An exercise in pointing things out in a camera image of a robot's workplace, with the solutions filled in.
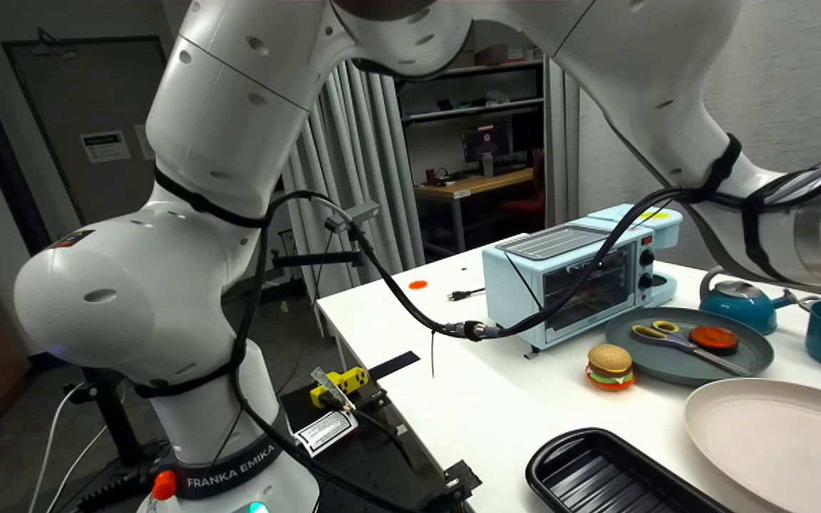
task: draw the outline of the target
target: toaster oven window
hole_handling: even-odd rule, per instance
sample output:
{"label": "toaster oven window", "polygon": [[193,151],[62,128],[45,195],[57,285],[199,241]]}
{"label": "toaster oven window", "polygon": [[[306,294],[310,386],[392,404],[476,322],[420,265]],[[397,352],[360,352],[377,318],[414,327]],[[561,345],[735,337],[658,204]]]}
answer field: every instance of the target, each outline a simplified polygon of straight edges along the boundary
{"label": "toaster oven window", "polygon": [[[555,274],[545,275],[547,302],[554,304],[568,294],[578,275],[585,274],[585,265],[570,265]],[[547,327],[558,331],[565,325],[574,325],[585,315],[601,314],[614,304],[622,304],[630,299],[630,248],[615,248],[583,285],[583,290],[561,308],[555,315],[547,318]]]}

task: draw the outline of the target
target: yellow clamp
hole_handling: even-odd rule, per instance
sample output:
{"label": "yellow clamp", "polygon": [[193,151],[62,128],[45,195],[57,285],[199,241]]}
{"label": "yellow clamp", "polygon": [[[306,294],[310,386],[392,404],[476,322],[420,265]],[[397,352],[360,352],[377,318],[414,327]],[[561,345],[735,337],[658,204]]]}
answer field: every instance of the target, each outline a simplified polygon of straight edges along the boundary
{"label": "yellow clamp", "polygon": [[[327,371],[325,374],[346,396],[352,396],[352,392],[356,392],[360,386],[366,386],[367,381],[370,381],[370,374],[366,371],[366,368],[349,368],[349,371],[343,371],[343,374],[337,374],[337,371]],[[315,389],[307,389],[307,398],[315,402],[315,406],[325,406],[323,404],[323,396],[325,396],[327,389],[323,386],[323,384],[317,384]]]}

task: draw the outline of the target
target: black tray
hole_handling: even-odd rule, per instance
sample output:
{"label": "black tray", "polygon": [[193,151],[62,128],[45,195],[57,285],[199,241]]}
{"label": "black tray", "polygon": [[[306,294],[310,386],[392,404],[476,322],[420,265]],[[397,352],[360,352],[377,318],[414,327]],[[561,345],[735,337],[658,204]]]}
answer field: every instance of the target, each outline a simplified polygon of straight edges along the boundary
{"label": "black tray", "polygon": [[587,426],[551,439],[527,461],[527,483],[555,513],[721,513],[704,495],[611,431]]}

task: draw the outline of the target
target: curtain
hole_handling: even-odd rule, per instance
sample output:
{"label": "curtain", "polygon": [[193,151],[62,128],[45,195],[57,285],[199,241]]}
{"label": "curtain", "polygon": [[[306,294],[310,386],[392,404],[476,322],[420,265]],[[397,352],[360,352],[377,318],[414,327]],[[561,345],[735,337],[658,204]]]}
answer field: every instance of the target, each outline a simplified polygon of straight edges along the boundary
{"label": "curtain", "polygon": [[[382,265],[397,274],[426,261],[394,79],[343,63],[330,70],[282,173],[285,191],[310,188],[340,207],[377,204],[363,221]],[[349,250],[346,233],[325,230],[327,207],[287,204],[299,254]],[[373,271],[352,265],[303,268],[310,295],[346,290]]]}

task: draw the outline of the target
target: burger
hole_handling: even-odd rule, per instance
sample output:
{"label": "burger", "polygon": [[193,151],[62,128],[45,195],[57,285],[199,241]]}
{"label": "burger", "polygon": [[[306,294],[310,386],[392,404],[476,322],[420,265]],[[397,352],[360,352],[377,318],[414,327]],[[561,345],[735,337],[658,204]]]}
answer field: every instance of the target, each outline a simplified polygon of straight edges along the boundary
{"label": "burger", "polygon": [[620,345],[595,345],[587,349],[585,375],[604,389],[627,389],[635,381],[634,356]]}

